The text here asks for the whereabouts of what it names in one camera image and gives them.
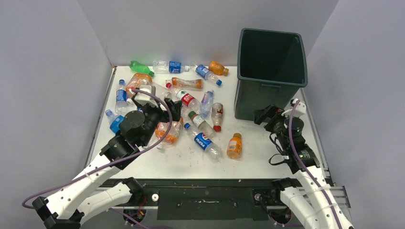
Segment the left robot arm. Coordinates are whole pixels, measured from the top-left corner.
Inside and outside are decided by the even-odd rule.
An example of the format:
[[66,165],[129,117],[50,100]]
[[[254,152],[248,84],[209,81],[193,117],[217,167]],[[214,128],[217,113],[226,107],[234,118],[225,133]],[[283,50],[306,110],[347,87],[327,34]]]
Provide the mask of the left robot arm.
[[166,98],[161,109],[154,101],[135,103],[118,125],[118,131],[93,161],[71,183],[48,197],[37,197],[32,206],[47,229],[78,229],[90,218],[109,208],[139,204],[145,199],[143,188],[135,178],[121,179],[113,187],[94,194],[105,181],[124,170],[147,146],[159,123],[179,121],[181,101]]

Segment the Pepsi bottle blue label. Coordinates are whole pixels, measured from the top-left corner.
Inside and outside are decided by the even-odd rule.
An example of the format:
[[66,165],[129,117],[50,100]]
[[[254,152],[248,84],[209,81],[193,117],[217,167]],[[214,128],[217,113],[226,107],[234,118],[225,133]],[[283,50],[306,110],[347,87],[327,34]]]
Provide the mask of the Pepsi bottle blue label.
[[222,156],[222,149],[213,142],[203,131],[191,126],[189,123],[184,124],[184,129],[192,138],[192,141],[213,161],[219,162]]

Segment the Starbucks bottle green cap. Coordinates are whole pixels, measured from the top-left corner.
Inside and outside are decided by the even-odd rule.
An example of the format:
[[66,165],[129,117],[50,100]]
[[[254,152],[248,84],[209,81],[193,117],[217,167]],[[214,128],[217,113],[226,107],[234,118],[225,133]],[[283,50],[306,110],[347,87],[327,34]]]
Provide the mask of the Starbucks bottle green cap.
[[201,130],[206,136],[208,137],[214,137],[215,136],[215,131],[214,129],[196,112],[191,110],[188,113],[188,117],[191,119],[191,121],[194,123],[194,125]]

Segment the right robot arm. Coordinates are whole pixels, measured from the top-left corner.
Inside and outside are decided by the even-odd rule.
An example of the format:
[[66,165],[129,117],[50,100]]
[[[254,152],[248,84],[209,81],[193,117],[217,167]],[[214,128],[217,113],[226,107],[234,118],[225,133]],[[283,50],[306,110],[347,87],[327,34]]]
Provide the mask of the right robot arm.
[[335,200],[316,154],[302,135],[301,116],[306,111],[305,103],[295,99],[288,110],[269,105],[254,112],[257,125],[269,119],[264,129],[275,135],[270,140],[306,192],[300,194],[293,180],[287,177],[273,181],[275,187],[270,191],[270,198],[276,204],[286,205],[306,229],[352,229],[354,226]]

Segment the clear bottle red cap label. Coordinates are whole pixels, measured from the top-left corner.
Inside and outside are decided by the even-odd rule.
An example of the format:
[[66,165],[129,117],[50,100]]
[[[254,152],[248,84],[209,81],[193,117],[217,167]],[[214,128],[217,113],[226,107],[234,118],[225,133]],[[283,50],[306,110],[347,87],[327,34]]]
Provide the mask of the clear bottle red cap label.
[[212,105],[211,119],[213,122],[213,129],[216,132],[221,132],[223,123],[224,107],[222,103],[214,103]]

